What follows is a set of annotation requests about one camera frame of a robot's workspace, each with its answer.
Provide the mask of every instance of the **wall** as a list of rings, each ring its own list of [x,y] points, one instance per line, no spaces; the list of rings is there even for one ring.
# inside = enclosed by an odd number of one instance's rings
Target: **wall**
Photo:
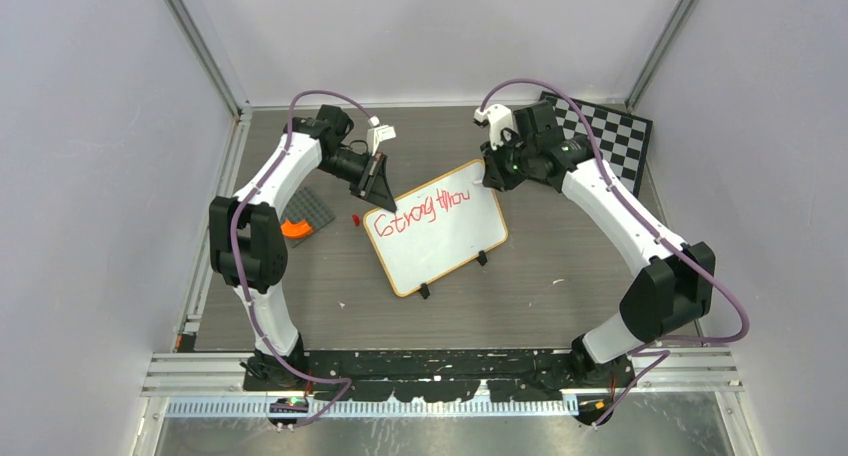
[[[0,0],[0,453],[127,454],[232,119],[163,0]]]
[[[238,79],[230,85],[254,106],[274,106],[314,88],[362,102],[479,102],[519,76],[548,79],[573,96],[623,100],[677,0],[186,3],[224,72]],[[502,93],[538,95],[526,87]]]
[[[671,223],[751,314],[734,354],[766,454],[848,441],[845,1],[700,0],[638,106]],[[713,308],[711,334],[737,330]]]

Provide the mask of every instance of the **whiteboard with yellow border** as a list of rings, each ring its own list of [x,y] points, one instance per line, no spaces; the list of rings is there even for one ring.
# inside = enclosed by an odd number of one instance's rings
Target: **whiteboard with yellow border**
[[[469,161],[397,198],[396,213],[365,214],[365,231],[395,294],[409,296],[506,241],[495,191],[480,184],[483,171],[483,160]]]

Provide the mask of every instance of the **black and white checkerboard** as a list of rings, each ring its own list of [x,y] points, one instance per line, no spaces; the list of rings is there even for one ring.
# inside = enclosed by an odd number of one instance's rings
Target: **black and white checkerboard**
[[[557,123],[563,127],[566,139],[574,137],[575,133],[586,134],[586,128],[568,103],[548,92],[543,92],[539,99],[554,103]],[[624,187],[638,196],[648,154],[651,121],[585,101],[574,102],[580,106],[595,136],[600,140],[601,152],[604,159],[609,161],[613,173]]]

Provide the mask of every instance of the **robotic arm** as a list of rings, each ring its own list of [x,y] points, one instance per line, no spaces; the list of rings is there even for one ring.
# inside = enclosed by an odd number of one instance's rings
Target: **robotic arm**
[[[659,244],[622,206],[604,182],[588,137],[578,134],[566,140],[550,103],[539,102],[514,113],[496,104],[478,109],[474,120],[489,128],[489,141],[480,148],[486,163],[484,186],[509,191],[528,178],[551,186],[592,218],[635,277],[619,311],[573,341],[568,364],[576,379],[709,312],[711,285]],[[612,175],[607,162],[602,164]],[[715,255],[705,243],[688,245],[663,227],[615,176],[611,185],[621,189],[639,216],[662,237],[714,273]]]
[[[241,230],[239,248],[252,302],[245,300],[239,285],[229,228],[236,207],[257,187],[259,180],[286,150],[285,137],[257,175],[235,196],[218,196],[212,201],[209,206],[209,245],[212,269],[234,287],[248,315],[249,305],[254,305],[257,323],[276,352],[291,358],[289,362],[297,367],[297,355],[303,353],[303,345],[297,328],[289,318],[280,282],[288,261],[280,218],[289,199],[306,175],[318,168],[347,181],[350,194],[357,198],[389,211],[397,210],[397,206],[386,181],[388,157],[377,151],[381,140],[394,137],[393,128],[384,125],[369,129],[369,151],[357,153],[342,145],[353,129],[353,121],[340,108],[324,105],[316,118],[295,118],[293,121],[288,153],[264,182],[261,191],[250,200],[238,221]],[[248,370],[260,372],[264,370],[262,368],[276,366],[273,352],[258,334],[255,334],[255,347],[256,358],[252,358],[255,361]]]

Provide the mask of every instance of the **yellow border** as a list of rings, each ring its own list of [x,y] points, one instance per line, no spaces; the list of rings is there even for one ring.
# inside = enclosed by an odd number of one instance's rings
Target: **yellow border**
[[[452,169],[452,170],[448,171],[447,173],[445,173],[445,174],[443,174],[443,175],[439,176],[439,177],[438,177],[438,178],[436,178],[436,179],[430,180],[430,181],[428,181],[428,182],[426,182],[426,183],[424,183],[424,184],[422,184],[422,185],[418,186],[418,187],[417,187],[417,188],[415,188],[415,189],[412,189],[412,190],[409,190],[409,191],[407,191],[407,192],[403,193],[402,195],[400,195],[400,196],[399,196],[399,197],[397,197],[396,199],[403,199],[403,198],[407,197],[408,195],[410,195],[410,194],[412,194],[412,193],[414,193],[414,192],[416,192],[416,191],[419,191],[421,188],[423,188],[423,187],[425,187],[425,186],[430,186],[431,184],[433,184],[433,183],[435,183],[435,182],[437,182],[437,181],[439,181],[439,180],[442,180],[442,179],[444,179],[444,178],[446,178],[446,177],[450,176],[450,175],[451,175],[451,174],[453,174],[453,173],[457,173],[457,172],[459,172],[459,171],[462,171],[463,169],[467,168],[468,166],[471,166],[472,164],[475,164],[475,163],[478,163],[478,162],[479,162],[479,163],[481,163],[481,164],[483,164],[483,169],[485,170],[485,168],[486,168],[486,166],[485,166],[485,165],[486,165],[486,163],[485,163],[482,159],[472,159],[471,161],[469,161],[469,162],[467,162],[467,163],[463,164],[462,166],[460,166],[460,167],[458,167],[458,168],[456,168],[456,169]],[[486,249],[485,249],[485,251],[487,251],[487,252],[488,252],[488,251],[491,251],[492,249],[494,249],[494,248],[496,248],[496,247],[498,247],[498,246],[500,246],[501,244],[503,244],[503,243],[504,243],[504,242],[505,242],[505,241],[509,238],[509,228],[507,228],[507,227],[506,227],[506,221],[504,221],[504,219],[503,219],[503,211],[501,211],[501,203],[500,203],[500,201],[498,201],[498,195],[497,195],[497,194],[495,194],[495,190],[491,190],[491,191],[492,191],[492,197],[494,197],[494,198],[495,198],[495,207],[497,207],[497,208],[498,208],[498,215],[500,215],[500,217],[501,217],[501,224],[502,224],[502,225],[503,225],[503,227],[504,227],[504,239],[502,239],[502,240],[498,241],[497,243],[495,243],[495,244],[493,244],[493,245],[489,246],[488,248],[486,248]],[[395,292],[395,294],[396,294],[398,297],[400,297],[400,298],[405,298],[405,297],[409,296],[410,294],[412,294],[412,293],[414,293],[414,292],[418,291],[419,289],[421,289],[421,287],[419,286],[419,287],[418,287],[418,289],[413,289],[412,291],[410,291],[410,292],[408,292],[408,293],[406,293],[406,294],[400,294],[400,293],[398,292],[398,290],[397,290],[397,286],[395,286],[395,282],[394,282],[394,280],[392,279],[392,275],[391,275],[391,274],[389,274],[389,270],[388,270],[388,268],[386,268],[386,262],[383,260],[383,255],[382,255],[382,254],[380,254],[380,250],[379,250],[379,249],[377,249],[377,244],[374,242],[374,237],[371,235],[371,231],[368,229],[368,224],[366,223],[366,221],[368,220],[368,216],[369,216],[371,213],[375,213],[375,212],[377,212],[377,211],[380,211],[380,208],[374,208],[374,209],[372,209],[371,211],[368,211],[367,213],[365,213],[365,215],[362,217],[362,223],[363,223],[363,224],[365,224],[365,232],[368,234],[368,239],[369,239],[369,240],[371,240],[371,246],[373,246],[373,247],[374,247],[374,252],[375,252],[375,253],[377,253],[377,259],[379,259],[379,260],[380,260],[380,265],[382,265],[382,266],[383,266],[383,271],[386,273],[386,276],[387,276],[387,277],[388,277],[388,279],[389,279],[389,284],[392,286],[392,291],[394,291],[394,292]],[[438,280],[438,279],[442,278],[444,275],[446,275],[446,274],[448,274],[448,273],[450,273],[450,272],[452,272],[452,271],[455,271],[457,268],[460,268],[460,267],[462,267],[462,266],[465,266],[466,264],[470,263],[471,261],[474,261],[475,259],[477,259],[477,256],[472,256],[472,257],[471,257],[471,258],[469,258],[468,260],[463,261],[462,263],[457,264],[456,266],[454,266],[454,267],[452,267],[452,268],[448,269],[447,271],[445,271],[445,272],[444,272],[444,273],[442,273],[442,274],[439,274],[438,276],[434,277],[433,279],[431,279],[431,280],[429,280],[429,281],[425,281],[425,283],[430,284],[430,283],[432,283],[433,281],[436,281],[436,280]]]

